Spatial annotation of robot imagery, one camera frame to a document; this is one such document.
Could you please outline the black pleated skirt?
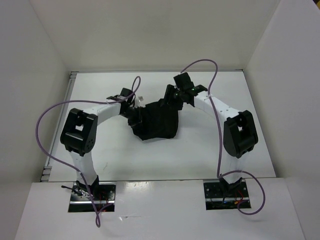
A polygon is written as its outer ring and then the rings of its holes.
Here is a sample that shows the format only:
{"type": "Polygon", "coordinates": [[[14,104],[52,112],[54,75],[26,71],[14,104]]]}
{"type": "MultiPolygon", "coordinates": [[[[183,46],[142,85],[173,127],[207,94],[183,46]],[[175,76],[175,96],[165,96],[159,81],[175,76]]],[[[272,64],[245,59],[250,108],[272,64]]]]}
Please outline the black pleated skirt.
{"type": "Polygon", "coordinates": [[[133,134],[142,141],[156,138],[172,139],[178,132],[179,111],[160,106],[160,100],[141,108],[140,124],[129,125],[133,134]]]}

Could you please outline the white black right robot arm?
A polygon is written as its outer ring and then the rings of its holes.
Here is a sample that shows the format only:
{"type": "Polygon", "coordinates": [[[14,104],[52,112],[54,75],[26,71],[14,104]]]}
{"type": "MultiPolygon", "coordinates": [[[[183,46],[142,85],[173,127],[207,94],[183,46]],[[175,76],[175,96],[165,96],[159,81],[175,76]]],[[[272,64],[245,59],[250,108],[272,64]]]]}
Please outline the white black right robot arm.
{"type": "Polygon", "coordinates": [[[173,79],[175,84],[166,87],[166,105],[181,110],[184,104],[189,104],[217,120],[219,191],[229,197],[240,185],[247,155],[259,140],[253,115],[248,110],[239,111],[230,107],[212,96],[203,85],[194,85],[186,72],[173,79]]]}

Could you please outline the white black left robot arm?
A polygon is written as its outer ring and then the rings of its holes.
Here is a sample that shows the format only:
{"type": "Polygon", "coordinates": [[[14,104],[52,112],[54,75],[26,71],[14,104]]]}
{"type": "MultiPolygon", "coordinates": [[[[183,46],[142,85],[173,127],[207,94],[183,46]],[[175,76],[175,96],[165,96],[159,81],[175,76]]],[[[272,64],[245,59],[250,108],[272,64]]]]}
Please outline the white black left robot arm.
{"type": "Polygon", "coordinates": [[[72,108],[63,126],[60,142],[69,152],[76,168],[77,190],[88,200],[101,194],[99,176],[95,171],[92,150],[98,126],[106,120],[123,115],[133,105],[135,91],[123,88],[118,95],[87,109],[72,108]]]}

